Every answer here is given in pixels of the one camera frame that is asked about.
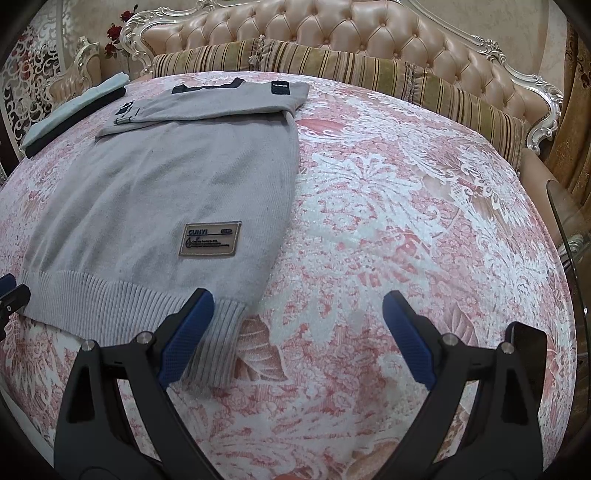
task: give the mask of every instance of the gray sweater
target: gray sweater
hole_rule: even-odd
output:
[[[125,105],[36,226],[24,314],[106,346],[155,330],[206,288],[214,318],[186,375],[227,385],[288,226],[293,115],[307,95],[305,83],[245,82]]]

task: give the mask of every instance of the tufted headboard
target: tufted headboard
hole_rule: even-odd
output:
[[[142,74],[151,72],[157,54],[261,34],[310,47],[401,58],[529,122],[527,146],[539,154],[540,142],[551,139],[558,127],[562,93],[541,77],[507,65],[497,43],[471,39],[398,1],[199,0],[190,10],[139,12],[125,24],[120,39],[131,58],[142,63]]]

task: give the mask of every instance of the brown patch label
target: brown patch label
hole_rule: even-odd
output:
[[[178,253],[182,257],[231,257],[242,222],[187,223]]]

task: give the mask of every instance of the pink leather headboard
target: pink leather headboard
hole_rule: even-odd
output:
[[[537,92],[517,85],[503,65],[489,61],[434,22],[394,1],[261,0],[206,8],[210,11],[163,9],[161,18],[152,14],[151,20],[133,24],[141,12],[125,26],[122,43],[145,64],[148,73],[157,54],[262,34],[310,47],[401,58],[430,69],[531,125],[550,113],[548,102]]]

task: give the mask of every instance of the curtain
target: curtain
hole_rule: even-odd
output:
[[[570,23],[564,58],[562,118],[546,166],[591,213],[591,53]]]

